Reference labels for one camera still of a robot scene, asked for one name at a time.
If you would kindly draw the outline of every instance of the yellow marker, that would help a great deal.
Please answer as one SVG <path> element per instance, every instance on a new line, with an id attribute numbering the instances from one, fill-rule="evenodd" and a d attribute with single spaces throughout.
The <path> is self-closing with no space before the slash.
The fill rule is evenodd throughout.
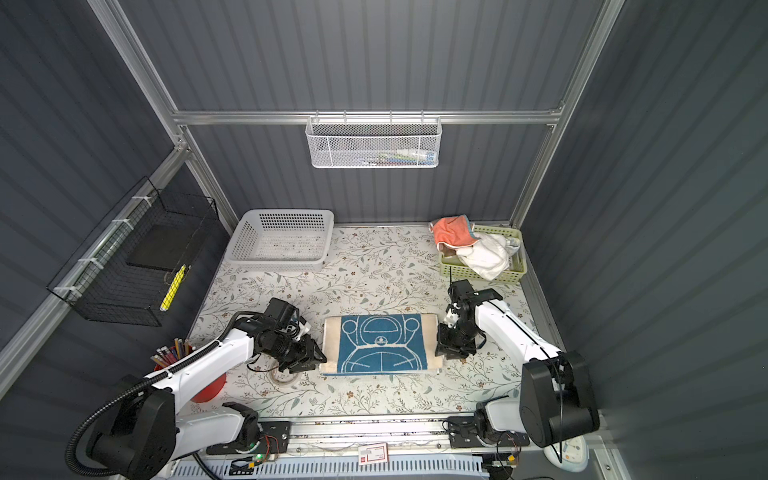
<path id="1" fill-rule="evenodd" d="M 184 279 L 184 273 L 186 271 L 187 266 L 182 265 L 179 271 L 176 273 L 174 281 L 170 283 L 168 293 L 166 293 L 165 298 L 163 298 L 163 303 L 160 304 L 161 312 L 166 312 L 170 308 L 170 303 L 174 301 L 174 297 L 176 296 L 176 292 L 179 290 L 179 285 L 181 285 L 181 280 Z"/>

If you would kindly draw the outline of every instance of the red pencil holder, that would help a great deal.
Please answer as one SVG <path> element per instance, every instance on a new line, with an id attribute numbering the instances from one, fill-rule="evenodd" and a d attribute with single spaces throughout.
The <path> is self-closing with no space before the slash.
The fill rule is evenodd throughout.
<path id="1" fill-rule="evenodd" d="M 159 365 L 154 366 L 154 371 L 162 370 L 162 368 Z M 192 397 L 192 401 L 195 403 L 205 403 L 210 402 L 214 399 L 216 395 L 221 392 L 221 389 L 224 388 L 224 384 L 227 383 L 227 374 L 222 373 L 221 376 L 217 379 L 215 379 L 213 382 L 208 384 L 207 387 L 200 390 L 194 397 Z"/>

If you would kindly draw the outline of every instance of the orange cloth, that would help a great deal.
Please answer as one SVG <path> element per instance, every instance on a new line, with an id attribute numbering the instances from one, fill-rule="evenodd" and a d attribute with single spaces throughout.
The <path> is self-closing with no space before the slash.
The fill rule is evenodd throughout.
<path id="1" fill-rule="evenodd" d="M 435 234 L 435 245 L 443 253 L 445 253 L 446 247 L 453 250 L 470 247 L 479 240 L 472 233 L 466 215 L 441 218 L 429 224 L 429 229 Z"/>

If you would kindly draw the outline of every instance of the light blue slotted cable tray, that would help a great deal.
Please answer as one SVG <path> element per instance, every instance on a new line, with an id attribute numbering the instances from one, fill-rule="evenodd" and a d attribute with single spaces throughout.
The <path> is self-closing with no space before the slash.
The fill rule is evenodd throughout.
<path id="1" fill-rule="evenodd" d="M 433 453 L 428 455 L 396 455 L 388 463 L 358 465 L 356 456 L 278 458 L 267 462 L 250 475 L 228 475 L 232 459 L 204 459 L 206 465 L 221 478 L 396 478 L 417 475 L 420 478 L 460 479 L 488 478 L 482 471 L 482 459 L 472 455 Z M 207 480 L 192 458 L 183 459 L 173 480 Z"/>

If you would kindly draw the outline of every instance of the floral tablecloth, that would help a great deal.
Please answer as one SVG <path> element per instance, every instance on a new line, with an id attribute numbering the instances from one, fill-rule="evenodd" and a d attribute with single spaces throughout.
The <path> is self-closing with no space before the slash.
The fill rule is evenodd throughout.
<path id="1" fill-rule="evenodd" d="M 448 278 L 440 276 L 438 254 L 427 227 L 335 228 L 326 265 L 319 272 L 265 273 L 223 262 L 190 339 L 202 345 L 217 336 L 237 310 L 263 311 L 273 296 L 297 306 L 323 341 L 327 316 L 370 313 L 437 313 L 448 305 Z M 531 328 L 531 312 L 519 285 L 473 280 L 492 286 Z M 264 356 L 252 366 L 265 369 Z M 434 375 L 321 376 L 301 373 L 290 385 L 240 365 L 227 373 L 222 392 L 186 413 L 208 411 L 223 402 L 250 406 L 263 417 L 460 412 L 510 392 L 518 394 L 520 373 L 491 340 L 467 360 L 449 360 Z"/>

